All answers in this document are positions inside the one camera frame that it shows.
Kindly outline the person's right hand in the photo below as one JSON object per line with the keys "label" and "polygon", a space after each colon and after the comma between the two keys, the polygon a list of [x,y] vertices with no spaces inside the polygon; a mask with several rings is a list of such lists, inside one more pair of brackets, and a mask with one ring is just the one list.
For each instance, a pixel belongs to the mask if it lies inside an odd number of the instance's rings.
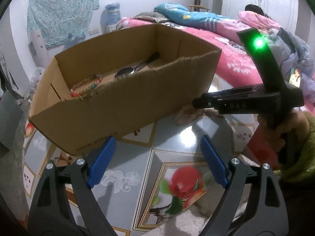
{"label": "person's right hand", "polygon": [[284,145],[278,152],[278,161],[284,169],[293,167],[299,160],[303,146],[310,134],[306,114],[293,110],[276,129]]}

